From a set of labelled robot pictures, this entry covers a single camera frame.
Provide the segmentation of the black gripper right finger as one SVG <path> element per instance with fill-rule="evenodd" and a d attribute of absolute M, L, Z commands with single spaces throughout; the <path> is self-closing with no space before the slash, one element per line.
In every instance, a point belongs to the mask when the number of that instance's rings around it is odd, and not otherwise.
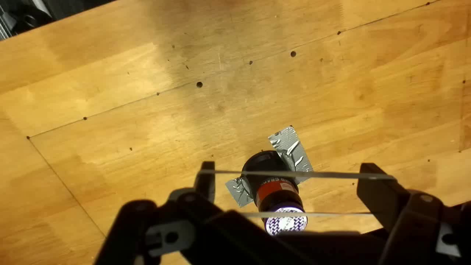
<path fill-rule="evenodd" d="M 386 233 L 380 265 L 471 265 L 471 202 L 446 206 L 362 163 L 356 194 Z"/>

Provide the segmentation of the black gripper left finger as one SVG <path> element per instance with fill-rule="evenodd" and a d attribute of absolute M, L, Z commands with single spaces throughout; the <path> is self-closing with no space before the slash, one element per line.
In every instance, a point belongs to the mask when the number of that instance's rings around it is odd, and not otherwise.
<path fill-rule="evenodd" d="M 94 265 L 159 265 L 175 252 L 193 265 L 223 262 L 231 244 L 217 228 L 224 212 L 214 199 L 215 163 L 203 162 L 195 184 L 174 190 L 162 206 L 149 199 L 125 203 Z"/>

